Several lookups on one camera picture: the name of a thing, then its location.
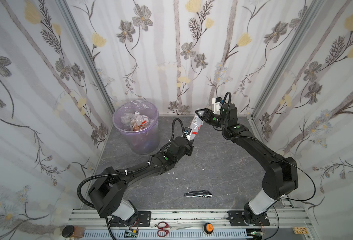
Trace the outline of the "brown tea bottle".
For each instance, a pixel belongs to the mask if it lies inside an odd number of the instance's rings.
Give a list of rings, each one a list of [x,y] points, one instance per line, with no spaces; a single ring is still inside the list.
[[[137,131],[142,130],[142,127],[141,127],[141,126],[138,126],[137,124],[133,124],[133,125],[131,125],[130,127],[131,127],[131,130],[132,130],[133,132],[137,132]]]

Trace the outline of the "black round lid jar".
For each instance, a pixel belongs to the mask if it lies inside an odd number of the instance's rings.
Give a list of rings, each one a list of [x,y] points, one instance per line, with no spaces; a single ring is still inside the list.
[[[84,233],[85,233],[84,227],[68,225],[62,230],[61,235],[64,238],[80,239],[80,238],[83,238]]]

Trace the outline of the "white red label bottle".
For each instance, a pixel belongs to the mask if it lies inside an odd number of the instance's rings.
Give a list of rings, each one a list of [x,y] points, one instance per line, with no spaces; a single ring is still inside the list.
[[[200,120],[197,115],[194,116],[189,128],[192,129],[191,136],[187,138],[189,141],[193,141],[196,135],[198,134],[201,126],[204,124],[204,121]]]

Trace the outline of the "orange black knob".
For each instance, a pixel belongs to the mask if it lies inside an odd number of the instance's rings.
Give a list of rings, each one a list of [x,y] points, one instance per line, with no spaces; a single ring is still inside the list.
[[[206,235],[211,235],[214,232],[214,226],[211,223],[205,223],[203,231]]]

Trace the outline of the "small green circuit board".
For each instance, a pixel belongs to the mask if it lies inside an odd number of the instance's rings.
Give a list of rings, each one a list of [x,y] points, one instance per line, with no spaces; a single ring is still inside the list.
[[[137,238],[138,237],[138,231],[137,230],[125,231],[123,237],[124,238]]]

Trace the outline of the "crushed clear bottle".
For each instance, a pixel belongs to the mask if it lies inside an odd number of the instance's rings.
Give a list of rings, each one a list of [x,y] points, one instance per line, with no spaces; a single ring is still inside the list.
[[[139,115],[136,115],[135,122],[140,128],[145,128],[149,124],[149,118],[148,116],[139,114]]]

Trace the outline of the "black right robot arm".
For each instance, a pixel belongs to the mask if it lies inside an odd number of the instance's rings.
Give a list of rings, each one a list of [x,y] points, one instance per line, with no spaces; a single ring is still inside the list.
[[[297,162],[292,157],[285,158],[268,148],[238,122],[238,109],[232,103],[230,92],[224,98],[214,98],[211,109],[198,109],[195,114],[190,140],[197,135],[201,125],[207,123],[217,128],[225,140],[243,148],[265,171],[262,189],[244,206],[242,218],[246,225],[254,226],[259,223],[266,217],[270,207],[280,199],[287,199],[287,194],[299,187],[300,168]]]

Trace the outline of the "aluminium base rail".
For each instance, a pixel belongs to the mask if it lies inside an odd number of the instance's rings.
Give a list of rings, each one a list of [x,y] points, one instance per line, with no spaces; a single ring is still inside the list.
[[[304,209],[270,209],[267,215],[254,226],[242,219],[242,211],[236,210],[143,210],[134,225],[139,230],[138,240],[156,240],[156,225],[167,222],[171,227],[192,226],[184,230],[171,231],[167,240],[318,240]],[[214,226],[214,232],[206,235],[205,223]],[[292,227],[306,227],[308,235],[294,234]]]

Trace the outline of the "black utility knife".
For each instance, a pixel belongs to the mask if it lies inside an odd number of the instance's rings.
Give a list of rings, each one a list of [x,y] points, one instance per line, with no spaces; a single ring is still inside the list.
[[[211,198],[212,196],[212,193],[208,190],[190,191],[184,193],[184,197],[186,198]]]

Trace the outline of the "purple lined trash bin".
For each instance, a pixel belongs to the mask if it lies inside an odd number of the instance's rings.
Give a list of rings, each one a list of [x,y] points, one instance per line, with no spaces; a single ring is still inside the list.
[[[123,104],[113,115],[113,124],[129,148],[138,155],[147,155],[159,145],[158,109],[148,101]]]

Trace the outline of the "clear water bottle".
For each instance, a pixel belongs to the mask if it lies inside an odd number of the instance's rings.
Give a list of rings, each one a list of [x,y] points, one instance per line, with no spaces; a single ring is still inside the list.
[[[123,124],[129,125],[129,124],[131,124],[131,123],[133,123],[133,122],[136,123],[136,119],[137,119],[138,117],[140,117],[140,114],[124,113],[124,114],[121,116],[120,120],[121,120],[121,122],[122,122]]]

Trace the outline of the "yellow label tag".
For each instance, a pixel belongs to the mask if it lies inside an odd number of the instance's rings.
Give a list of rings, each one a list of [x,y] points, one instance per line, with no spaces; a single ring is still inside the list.
[[[308,235],[309,231],[306,227],[292,227],[294,234],[296,235]]]

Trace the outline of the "red handled scissors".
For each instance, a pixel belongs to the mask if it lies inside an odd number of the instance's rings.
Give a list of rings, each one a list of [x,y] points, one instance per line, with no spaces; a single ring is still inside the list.
[[[170,231],[184,230],[192,228],[192,226],[174,226],[171,227],[167,222],[159,222],[157,225],[157,236],[160,238],[166,237]]]

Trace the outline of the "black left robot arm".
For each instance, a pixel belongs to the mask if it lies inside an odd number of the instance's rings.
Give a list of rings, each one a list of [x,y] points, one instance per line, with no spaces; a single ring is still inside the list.
[[[108,217],[117,217],[124,226],[132,227],[138,220],[138,211],[130,201],[123,199],[124,192],[141,179],[158,176],[173,169],[184,156],[191,156],[194,138],[202,122],[195,122],[194,117],[189,127],[184,127],[182,120],[176,118],[171,126],[171,138],[159,151],[149,157],[146,163],[123,170],[105,169],[101,174],[82,180],[76,190],[79,200],[97,211],[105,219],[111,239],[112,233]]]

